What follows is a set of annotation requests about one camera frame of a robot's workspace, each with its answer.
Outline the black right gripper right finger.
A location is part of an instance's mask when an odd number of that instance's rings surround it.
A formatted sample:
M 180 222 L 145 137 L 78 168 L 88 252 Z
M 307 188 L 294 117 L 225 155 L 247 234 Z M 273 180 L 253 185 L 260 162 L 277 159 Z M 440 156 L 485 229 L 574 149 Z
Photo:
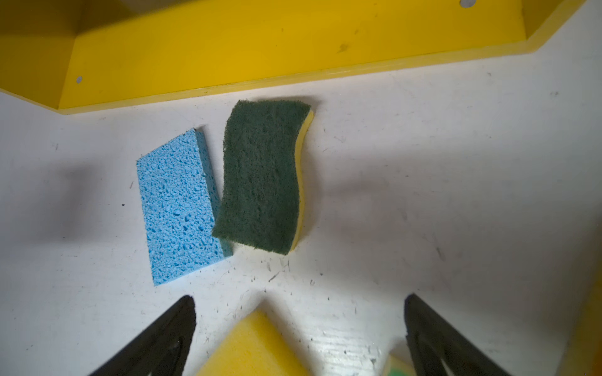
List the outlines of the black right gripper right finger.
M 404 301 L 404 322 L 416 374 L 509 376 L 416 294 Z

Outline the yellow orange sponge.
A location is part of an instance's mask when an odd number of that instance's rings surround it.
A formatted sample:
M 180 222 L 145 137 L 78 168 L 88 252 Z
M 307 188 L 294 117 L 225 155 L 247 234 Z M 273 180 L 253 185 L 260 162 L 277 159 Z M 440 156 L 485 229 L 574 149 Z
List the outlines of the yellow orange sponge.
M 227 335 L 199 375 L 308 375 L 284 337 L 261 310 L 250 313 Z

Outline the green yellow scouring sponge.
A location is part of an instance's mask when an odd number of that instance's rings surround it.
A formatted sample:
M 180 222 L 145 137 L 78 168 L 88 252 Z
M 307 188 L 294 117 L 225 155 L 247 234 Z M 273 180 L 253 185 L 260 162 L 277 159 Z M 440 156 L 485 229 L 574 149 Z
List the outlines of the green yellow scouring sponge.
M 314 113 L 294 100 L 241 100 L 224 133 L 221 240 L 287 255 L 304 217 L 301 150 Z

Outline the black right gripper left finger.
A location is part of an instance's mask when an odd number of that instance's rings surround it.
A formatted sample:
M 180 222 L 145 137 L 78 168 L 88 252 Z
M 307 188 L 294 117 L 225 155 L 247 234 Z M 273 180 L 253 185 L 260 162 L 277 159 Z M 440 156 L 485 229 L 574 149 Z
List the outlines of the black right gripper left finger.
M 196 314 L 185 295 L 94 375 L 181 375 L 190 352 Z

